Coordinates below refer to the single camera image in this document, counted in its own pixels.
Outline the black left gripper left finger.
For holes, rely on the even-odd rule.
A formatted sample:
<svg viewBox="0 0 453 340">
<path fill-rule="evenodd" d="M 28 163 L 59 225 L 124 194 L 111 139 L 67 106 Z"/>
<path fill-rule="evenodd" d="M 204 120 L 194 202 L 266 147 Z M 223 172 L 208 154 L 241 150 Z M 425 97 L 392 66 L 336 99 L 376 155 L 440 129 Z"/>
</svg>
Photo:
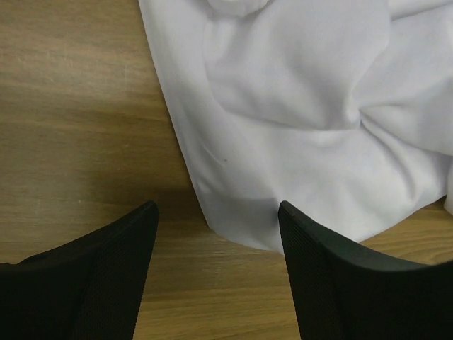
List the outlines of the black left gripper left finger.
<svg viewBox="0 0 453 340">
<path fill-rule="evenodd" d="M 156 239 L 149 201 L 19 263 L 1 264 L 2 339 L 132 339 Z"/>
</svg>

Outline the white t shirt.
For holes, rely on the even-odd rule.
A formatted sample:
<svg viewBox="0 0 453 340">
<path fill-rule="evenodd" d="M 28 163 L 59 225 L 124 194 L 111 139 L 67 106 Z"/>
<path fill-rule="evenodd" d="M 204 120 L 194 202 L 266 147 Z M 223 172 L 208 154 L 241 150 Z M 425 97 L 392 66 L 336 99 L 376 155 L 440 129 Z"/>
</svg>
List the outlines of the white t shirt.
<svg viewBox="0 0 453 340">
<path fill-rule="evenodd" d="M 141 1 L 208 226 L 282 251 L 286 200 L 361 242 L 452 209 L 451 1 Z"/>
</svg>

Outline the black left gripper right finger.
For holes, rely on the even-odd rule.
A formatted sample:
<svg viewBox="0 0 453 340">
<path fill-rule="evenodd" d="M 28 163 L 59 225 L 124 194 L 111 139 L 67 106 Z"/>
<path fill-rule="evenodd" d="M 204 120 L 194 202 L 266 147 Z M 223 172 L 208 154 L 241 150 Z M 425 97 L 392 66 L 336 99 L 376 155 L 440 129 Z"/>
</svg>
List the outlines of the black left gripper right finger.
<svg viewBox="0 0 453 340">
<path fill-rule="evenodd" d="M 278 220 L 302 339 L 452 338 L 451 262 L 383 254 L 287 201 Z"/>
</svg>

